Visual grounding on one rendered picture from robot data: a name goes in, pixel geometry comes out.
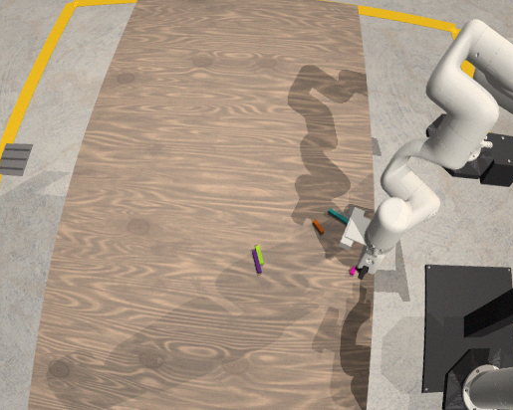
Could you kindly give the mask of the turquoise rod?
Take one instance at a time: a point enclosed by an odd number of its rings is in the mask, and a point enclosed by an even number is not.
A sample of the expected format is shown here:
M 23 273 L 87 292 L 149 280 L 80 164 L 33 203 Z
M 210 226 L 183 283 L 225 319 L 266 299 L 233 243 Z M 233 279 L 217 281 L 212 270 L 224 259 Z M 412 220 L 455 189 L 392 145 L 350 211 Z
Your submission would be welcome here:
M 336 211 L 334 211 L 333 209 L 329 209 L 328 213 L 330 213 L 331 215 L 333 215 L 334 217 L 336 217 L 337 219 L 339 219 L 340 221 L 342 221 L 343 223 L 345 223 L 346 225 L 348 224 L 349 220 L 346 219 L 345 217 L 343 217 L 342 215 L 340 215 L 339 213 L 337 213 Z

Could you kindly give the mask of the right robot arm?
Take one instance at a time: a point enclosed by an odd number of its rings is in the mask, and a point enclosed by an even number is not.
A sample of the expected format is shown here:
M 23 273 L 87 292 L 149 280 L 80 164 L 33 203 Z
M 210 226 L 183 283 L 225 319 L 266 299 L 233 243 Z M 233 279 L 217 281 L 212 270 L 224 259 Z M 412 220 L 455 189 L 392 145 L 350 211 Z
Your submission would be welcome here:
M 460 69 L 464 61 L 475 67 L 473 78 Z M 492 147 L 483 139 L 499 106 L 513 114 L 513 38 L 504 39 L 480 20 L 468 21 L 432 72 L 426 95 L 447 115 L 432 137 L 411 140 L 394 154 L 381 177 L 390 198 L 372 220 L 355 207 L 339 247 L 349 250 L 356 241 L 376 258 L 437 213 L 439 198 L 407 166 L 411 156 L 455 170 L 476 159 L 481 148 Z

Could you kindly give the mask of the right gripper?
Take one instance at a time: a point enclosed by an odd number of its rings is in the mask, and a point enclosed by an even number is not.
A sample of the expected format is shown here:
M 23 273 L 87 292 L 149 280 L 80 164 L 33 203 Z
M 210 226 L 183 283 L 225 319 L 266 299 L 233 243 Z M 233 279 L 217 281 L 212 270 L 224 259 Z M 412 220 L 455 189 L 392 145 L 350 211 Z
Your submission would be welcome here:
M 380 254 L 376 258 L 374 258 L 372 256 L 370 248 L 368 246 L 364 246 L 358 264 L 355 267 L 355 270 L 359 273 L 358 279 L 362 280 L 367 272 L 373 275 L 380 266 L 382 260 L 385 257 L 385 254 Z

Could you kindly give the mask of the orange rod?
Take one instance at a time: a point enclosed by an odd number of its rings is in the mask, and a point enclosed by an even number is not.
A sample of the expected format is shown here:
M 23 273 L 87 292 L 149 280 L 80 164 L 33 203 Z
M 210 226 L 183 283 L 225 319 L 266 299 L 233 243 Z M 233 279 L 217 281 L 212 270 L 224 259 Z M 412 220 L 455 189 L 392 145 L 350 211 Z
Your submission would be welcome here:
M 324 229 L 321 227 L 321 225 L 319 224 L 319 222 L 317 220 L 314 220 L 313 221 L 313 224 L 316 226 L 316 228 L 318 229 L 318 231 L 322 234 L 324 233 Z

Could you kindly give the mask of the purple rod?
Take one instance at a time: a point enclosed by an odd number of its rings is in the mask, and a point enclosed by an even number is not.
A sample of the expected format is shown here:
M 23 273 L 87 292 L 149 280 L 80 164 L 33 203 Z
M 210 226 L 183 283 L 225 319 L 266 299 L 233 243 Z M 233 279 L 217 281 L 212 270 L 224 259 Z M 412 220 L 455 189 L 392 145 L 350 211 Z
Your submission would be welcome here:
M 257 255 L 257 251 L 253 251 L 253 256 L 254 256 L 254 261 L 255 261 L 257 273 L 260 274 L 260 273 L 262 273 L 262 271 L 261 271 L 261 267 L 260 267 L 260 263 L 259 263 L 259 259 L 258 259 L 258 255 Z

